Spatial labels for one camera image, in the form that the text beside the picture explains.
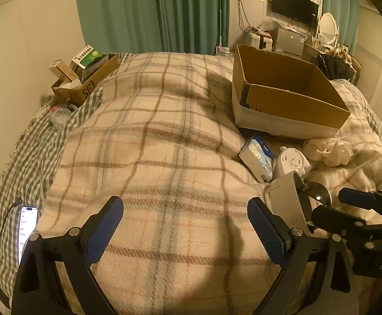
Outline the green curtain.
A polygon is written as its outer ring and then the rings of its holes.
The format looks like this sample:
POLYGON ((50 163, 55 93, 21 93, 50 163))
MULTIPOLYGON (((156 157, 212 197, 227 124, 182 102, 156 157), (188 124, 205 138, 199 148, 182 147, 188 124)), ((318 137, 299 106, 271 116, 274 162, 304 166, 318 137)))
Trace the green curtain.
POLYGON ((339 27, 339 43, 347 46, 352 55, 357 41, 360 1, 323 0, 323 12, 333 15, 339 27))
POLYGON ((212 55, 229 38, 229 0, 76 0, 86 44, 106 53, 212 55))

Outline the clear plastic bottle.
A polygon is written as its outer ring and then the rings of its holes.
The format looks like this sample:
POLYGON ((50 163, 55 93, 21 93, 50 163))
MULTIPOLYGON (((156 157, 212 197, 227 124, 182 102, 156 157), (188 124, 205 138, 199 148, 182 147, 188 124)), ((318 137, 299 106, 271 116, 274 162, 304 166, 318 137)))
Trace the clear plastic bottle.
POLYGON ((69 104, 67 107, 54 105, 49 113, 50 122, 56 129, 62 129, 77 109, 74 104, 69 104))

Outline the silver mini fridge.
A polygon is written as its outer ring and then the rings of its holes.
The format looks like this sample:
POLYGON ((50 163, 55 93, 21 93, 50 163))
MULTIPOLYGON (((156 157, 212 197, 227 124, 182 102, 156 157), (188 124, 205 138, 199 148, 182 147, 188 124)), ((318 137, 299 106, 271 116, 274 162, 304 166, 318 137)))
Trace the silver mini fridge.
POLYGON ((305 43, 303 34, 278 27, 274 31, 273 50, 279 53, 301 56, 305 43))

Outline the white tape roll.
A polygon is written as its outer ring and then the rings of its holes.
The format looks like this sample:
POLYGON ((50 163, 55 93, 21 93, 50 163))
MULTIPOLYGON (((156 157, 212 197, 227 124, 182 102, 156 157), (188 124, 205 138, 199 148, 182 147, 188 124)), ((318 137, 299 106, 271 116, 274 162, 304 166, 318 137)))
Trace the white tape roll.
POLYGON ((310 235, 297 185, 303 185, 303 182, 295 171, 273 180, 269 188, 270 209, 274 215, 281 217, 289 228, 299 228, 306 235, 310 235))

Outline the white fluffy cloth bundle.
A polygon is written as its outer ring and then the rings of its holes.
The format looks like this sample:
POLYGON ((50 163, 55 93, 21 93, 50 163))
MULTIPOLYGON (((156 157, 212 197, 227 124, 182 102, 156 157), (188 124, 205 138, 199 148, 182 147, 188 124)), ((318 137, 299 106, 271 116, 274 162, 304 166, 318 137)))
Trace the white fluffy cloth bundle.
POLYGON ((335 167, 348 164, 353 156, 353 146, 336 138, 311 139, 304 142, 303 154, 311 161, 335 167))

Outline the smartphone with lit screen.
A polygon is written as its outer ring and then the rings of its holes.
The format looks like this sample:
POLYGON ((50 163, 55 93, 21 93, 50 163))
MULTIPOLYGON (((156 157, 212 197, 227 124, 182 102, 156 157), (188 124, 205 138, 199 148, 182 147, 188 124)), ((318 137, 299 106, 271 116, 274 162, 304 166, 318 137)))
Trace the smartphone with lit screen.
POLYGON ((17 240, 18 263, 22 260, 25 244, 36 227, 38 209, 33 206, 23 206, 20 212, 19 232, 17 240))

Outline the black clothes on chair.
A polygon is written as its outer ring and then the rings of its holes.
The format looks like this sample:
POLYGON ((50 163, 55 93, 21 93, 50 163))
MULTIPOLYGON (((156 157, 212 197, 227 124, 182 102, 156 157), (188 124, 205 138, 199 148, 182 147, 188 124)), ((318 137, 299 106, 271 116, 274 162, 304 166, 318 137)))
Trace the black clothes on chair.
POLYGON ((357 71, 349 55, 333 56, 319 54, 316 58, 316 66, 328 80, 343 79, 354 82, 357 76, 357 71))

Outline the beige plaid blanket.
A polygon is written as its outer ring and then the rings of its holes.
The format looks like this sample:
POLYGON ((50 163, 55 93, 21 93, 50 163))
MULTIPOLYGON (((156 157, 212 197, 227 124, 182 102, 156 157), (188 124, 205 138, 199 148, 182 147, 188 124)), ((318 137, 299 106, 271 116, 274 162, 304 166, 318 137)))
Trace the beige plaid blanket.
POLYGON ((91 267, 119 314, 251 314, 279 272, 247 218, 269 187, 239 159, 232 70, 211 55, 136 55, 69 132, 37 231, 63 235, 123 200, 91 267))

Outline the large open cardboard box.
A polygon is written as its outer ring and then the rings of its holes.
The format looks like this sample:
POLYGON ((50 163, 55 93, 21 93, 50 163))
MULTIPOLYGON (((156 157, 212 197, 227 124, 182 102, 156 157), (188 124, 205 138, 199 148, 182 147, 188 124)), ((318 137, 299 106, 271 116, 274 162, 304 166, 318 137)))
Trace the large open cardboard box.
POLYGON ((232 75, 237 127, 275 137, 333 137, 350 110, 313 64, 281 53, 237 45, 232 75))

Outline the white suitcase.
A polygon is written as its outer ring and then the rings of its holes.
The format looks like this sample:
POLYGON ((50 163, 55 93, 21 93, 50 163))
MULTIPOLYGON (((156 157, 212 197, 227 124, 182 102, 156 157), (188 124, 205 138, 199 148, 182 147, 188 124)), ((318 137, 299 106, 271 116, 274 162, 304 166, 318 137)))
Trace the white suitcase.
POLYGON ((261 50, 272 51, 273 39, 266 34, 249 32, 244 37, 244 44, 261 50))

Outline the blue white tissue pack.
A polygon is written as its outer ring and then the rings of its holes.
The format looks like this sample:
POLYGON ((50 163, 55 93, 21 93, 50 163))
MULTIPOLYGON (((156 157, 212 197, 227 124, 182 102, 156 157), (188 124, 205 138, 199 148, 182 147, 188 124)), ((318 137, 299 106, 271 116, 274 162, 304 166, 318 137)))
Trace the blue white tissue pack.
POLYGON ((275 156, 261 137, 253 135, 239 152, 239 158, 258 182, 272 180, 275 156))

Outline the small brown cardboard box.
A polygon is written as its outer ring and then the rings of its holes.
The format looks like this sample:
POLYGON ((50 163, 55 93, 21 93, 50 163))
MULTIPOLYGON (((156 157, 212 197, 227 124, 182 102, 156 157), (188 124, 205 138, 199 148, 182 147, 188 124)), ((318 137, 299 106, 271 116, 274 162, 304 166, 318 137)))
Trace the small brown cardboard box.
POLYGON ((51 89, 58 103, 74 104, 76 107, 79 107, 117 67, 118 54, 110 54, 109 59, 85 82, 64 82, 63 80, 57 80, 51 86, 51 89))

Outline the green white carton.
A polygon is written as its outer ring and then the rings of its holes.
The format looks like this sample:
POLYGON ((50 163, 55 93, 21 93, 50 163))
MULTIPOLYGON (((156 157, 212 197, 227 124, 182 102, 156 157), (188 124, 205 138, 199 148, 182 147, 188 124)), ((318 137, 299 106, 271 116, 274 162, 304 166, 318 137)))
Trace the green white carton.
POLYGON ((92 46, 87 45, 71 60, 69 67, 74 72, 96 72, 109 60, 109 57, 108 54, 100 53, 92 46))

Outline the white oval vanity mirror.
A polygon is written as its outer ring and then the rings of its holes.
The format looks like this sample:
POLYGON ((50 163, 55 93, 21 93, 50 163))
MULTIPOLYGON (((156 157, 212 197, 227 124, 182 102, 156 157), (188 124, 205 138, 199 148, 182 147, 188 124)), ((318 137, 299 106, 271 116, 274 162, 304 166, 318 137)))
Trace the white oval vanity mirror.
POLYGON ((333 14, 324 13, 318 23, 318 40, 328 46, 334 46, 338 40, 338 31, 338 24, 333 14))

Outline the white round plastic gadget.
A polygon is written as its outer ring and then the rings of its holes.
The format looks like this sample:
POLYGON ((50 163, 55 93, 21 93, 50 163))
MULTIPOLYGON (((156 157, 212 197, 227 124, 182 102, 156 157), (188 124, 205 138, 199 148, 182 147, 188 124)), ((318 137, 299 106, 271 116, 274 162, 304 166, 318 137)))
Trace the white round plastic gadget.
POLYGON ((311 164, 301 151, 296 148, 280 147, 280 153, 276 158, 273 177, 280 178, 295 171, 303 178, 311 170, 311 164))

